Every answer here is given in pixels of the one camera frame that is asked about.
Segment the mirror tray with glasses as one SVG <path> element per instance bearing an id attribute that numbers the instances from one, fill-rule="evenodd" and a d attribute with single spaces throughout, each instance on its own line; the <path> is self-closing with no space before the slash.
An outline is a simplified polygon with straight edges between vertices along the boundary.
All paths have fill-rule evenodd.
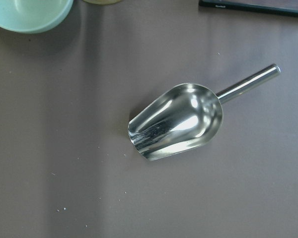
<path id="1" fill-rule="evenodd" d="M 199 5 L 298 17 L 298 0 L 199 0 Z"/>

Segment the metal ice scoop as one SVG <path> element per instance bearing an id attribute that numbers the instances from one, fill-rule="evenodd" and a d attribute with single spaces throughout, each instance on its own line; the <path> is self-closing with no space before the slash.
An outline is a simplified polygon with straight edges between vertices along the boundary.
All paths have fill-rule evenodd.
<path id="1" fill-rule="evenodd" d="M 222 125 L 224 103 L 278 76 L 280 72 L 280 68 L 272 64 L 218 93 L 195 83 L 176 85 L 129 122 L 129 139 L 149 161 L 204 146 Z"/>

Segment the wooden mug tree stand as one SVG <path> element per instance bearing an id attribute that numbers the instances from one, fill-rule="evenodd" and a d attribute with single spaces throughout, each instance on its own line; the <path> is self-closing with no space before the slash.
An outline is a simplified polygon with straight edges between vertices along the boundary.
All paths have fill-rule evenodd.
<path id="1" fill-rule="evenodd" d="M 85 2 L 91 4 L 99 4 L 99 5 L 108 5 L 108 4 L 115 4 L 121 2 L 121 0 L 84 0 Z"/>

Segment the green ceramic bowl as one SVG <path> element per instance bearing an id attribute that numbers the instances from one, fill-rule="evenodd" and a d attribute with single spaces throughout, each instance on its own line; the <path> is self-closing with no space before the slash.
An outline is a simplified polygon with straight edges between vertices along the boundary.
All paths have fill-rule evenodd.
<path id="1" fill-rule="evenodd" d="M 24 34 L 42 33 L 68 15 L 72 0 L 0 0 L 0 28 Z"/>

